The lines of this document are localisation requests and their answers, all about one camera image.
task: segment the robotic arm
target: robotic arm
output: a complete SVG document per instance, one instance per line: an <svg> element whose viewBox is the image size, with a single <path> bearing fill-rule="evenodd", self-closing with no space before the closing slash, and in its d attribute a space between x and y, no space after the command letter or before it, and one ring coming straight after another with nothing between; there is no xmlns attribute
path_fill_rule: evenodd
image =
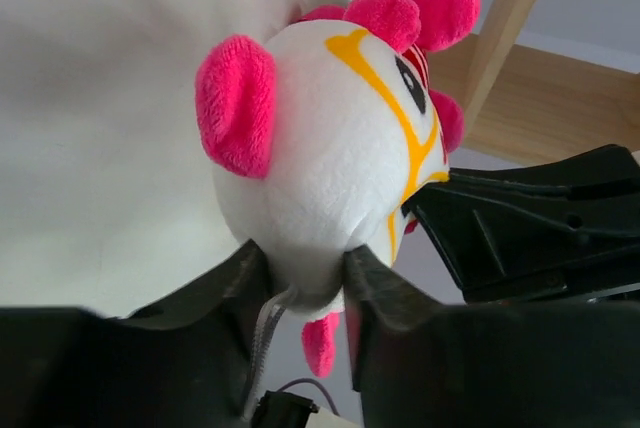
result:
<svg viewBox="0 0 640 428"><path fill-rule="evenodd" d="M345 254L367 428L640 422L640 167L628 150L452 169L407 208L468 305L441 305L367 247ZM286 393L268 392L251 422L240 419L253 327L271 295L249 242L127 319L0 310L0 426L340 426Z"/></svg>

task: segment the plush toy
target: plush toy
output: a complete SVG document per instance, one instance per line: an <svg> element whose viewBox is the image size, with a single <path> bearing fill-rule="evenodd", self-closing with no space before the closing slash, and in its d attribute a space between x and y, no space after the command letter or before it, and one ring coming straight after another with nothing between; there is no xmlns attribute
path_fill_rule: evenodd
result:
<svg viewBox="0 0 640 428"><path fill-rule="evenodd" d="M343 310L343 254L368 244L391 266L412 225L402 204L448 178L462 112L431 89L426 54L463 39L480 0L322 6L264 45L235 35L196 77L197 122L220 208L266 254L303 347L326 376Z"/></svg>

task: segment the toy eye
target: toy eye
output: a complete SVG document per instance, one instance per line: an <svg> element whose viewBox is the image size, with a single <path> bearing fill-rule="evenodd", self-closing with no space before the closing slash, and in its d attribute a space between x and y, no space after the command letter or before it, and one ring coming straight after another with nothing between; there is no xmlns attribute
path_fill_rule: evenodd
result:
<svg viewBox="0 0 640 428"><path fill-rule="evenodd" d="M398 57L396 57L396 66L398 67L400 76L402 76L402 81L404 81L407 90L411 93L418 110L420 110L420 113L424 115L427 111L427 100L422 85L413 74L413 71L411 71L411 68L409 68L407 64Z"/></svg>

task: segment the red striped pattern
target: red striped pattern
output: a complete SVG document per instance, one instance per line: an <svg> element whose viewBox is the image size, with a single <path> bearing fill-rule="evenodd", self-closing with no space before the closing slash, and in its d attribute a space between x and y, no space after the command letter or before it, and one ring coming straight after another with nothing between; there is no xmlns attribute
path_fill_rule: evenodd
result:
<svg viewBox="0 0 640 428"><path fill-rule="evenodd" d="M427 58L422 53L422 50L418 48L416 45L411 45L411 47L404 52L404 57L411 62L411 64L415 67L415 69L420 74L420 79L422 80L422 84L425 88L429 87L429 65L427 64Z"/></svg>

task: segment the wooden beam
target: wooden beam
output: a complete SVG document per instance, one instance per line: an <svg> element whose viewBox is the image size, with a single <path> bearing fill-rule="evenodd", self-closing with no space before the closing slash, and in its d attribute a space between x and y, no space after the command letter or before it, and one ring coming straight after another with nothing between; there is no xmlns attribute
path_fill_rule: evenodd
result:
<svg viewBox="0 0 640 428"><path fill-rule="evenodd" d="M477 42L429 57L435 89L460 99ZM464 146L530 165L608 143L640 150L638 76L515 45Z"/></svg>
<svg viewBox="0 0 640 428"><path fill-rule="evenodd" d="M463 98L467 132L527 21L536 0L493 0L473 54Z"/></svg>

